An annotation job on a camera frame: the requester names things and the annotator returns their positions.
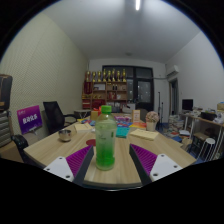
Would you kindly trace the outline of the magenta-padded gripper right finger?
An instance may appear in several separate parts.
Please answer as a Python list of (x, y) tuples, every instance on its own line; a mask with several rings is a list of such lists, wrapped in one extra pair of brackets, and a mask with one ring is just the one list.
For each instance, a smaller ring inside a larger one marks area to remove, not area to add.
[(129, 154), (143, 186), (181, 170), (166, 154), (156, 155), (134, 144), (129, 146)]

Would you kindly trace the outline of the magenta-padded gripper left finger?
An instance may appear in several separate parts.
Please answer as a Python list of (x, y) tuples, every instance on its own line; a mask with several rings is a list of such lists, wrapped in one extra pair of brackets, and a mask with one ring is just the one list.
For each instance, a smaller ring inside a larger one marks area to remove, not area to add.
[(68, 157), (59, 156), (44, 170), (81, 186), (93, 155), (93, 146), (89, 145)]

